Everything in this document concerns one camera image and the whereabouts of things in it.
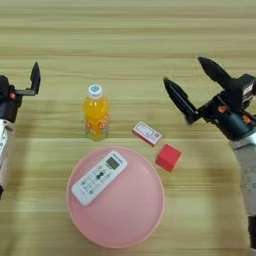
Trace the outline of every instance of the orange juice bottle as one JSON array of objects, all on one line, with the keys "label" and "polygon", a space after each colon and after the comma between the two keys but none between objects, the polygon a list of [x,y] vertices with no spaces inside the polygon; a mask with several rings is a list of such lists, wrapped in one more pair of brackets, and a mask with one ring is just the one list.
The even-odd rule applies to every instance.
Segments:
[{"label": "orange juice bottle", "polygon": [[109,104],[103,96],[100,85],[93,84],[88,89],[84,102],[85,129],[88,138],[99,141],[108,135]]}]

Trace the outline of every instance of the red cube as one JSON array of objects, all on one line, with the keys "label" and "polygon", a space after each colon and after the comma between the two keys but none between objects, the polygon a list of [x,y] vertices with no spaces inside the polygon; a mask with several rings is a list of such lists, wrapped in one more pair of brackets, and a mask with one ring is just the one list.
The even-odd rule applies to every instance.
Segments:
[{"label": "red cube", "polygon": [[171,172],[180,156],[180,151],[165,144],[156,158],[156,164]]}]

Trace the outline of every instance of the pink plate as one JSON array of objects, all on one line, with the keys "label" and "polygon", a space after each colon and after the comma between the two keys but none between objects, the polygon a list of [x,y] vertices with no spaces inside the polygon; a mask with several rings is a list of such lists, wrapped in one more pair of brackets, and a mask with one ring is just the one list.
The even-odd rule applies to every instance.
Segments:
[{"label": "pink plate", "polygon": [[[128,166],[89,206],[75,198],[71,187],[110,151],[116,150]],[[127,248],[146,240],[158,226],[164,208],[164,190],[154,167],[136,152],[106,147],[85,156],[67,185],[70,217],[79,231],[95,244]]]}]

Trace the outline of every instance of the remote control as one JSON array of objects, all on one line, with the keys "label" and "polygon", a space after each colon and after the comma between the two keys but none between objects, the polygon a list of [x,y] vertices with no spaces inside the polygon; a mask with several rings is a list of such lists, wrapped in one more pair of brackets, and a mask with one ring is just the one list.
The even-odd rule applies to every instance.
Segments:
[{"label": "remote control", "polygon": [[127,166],[127,161],[116,151],[110,152],[73,186],[78,201],[89,205]]}]

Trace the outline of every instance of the wood grain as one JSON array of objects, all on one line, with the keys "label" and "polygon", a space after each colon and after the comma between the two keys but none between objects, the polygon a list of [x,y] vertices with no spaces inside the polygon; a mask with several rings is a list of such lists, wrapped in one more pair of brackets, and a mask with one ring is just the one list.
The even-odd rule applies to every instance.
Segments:
[{"label": "wood grain", "polygon": [[[200,106],[220,87],[197,56],[214,58],[234,76],[255,74],[255,12],[253,0],[0,0],[1,74],[23,88],[35,61],[42,72],[40,94],[24,99],[18,115],[13,173],[0,206],[0,255],[246,255],[235,157],[211,124],[185,124],[162,78],[176,80]],[[81,108],[91,83],[104,86],[111,104],[110,137],[99,143],[84,137]],[[155,148],[132,135],[140,120],[163,134]],[[155,233],[118,251],[82,237],[65,202],[77,161],[120,145],[154,163],[164,143],[182,159],[172,174],[156,166],[166,207]]]}]

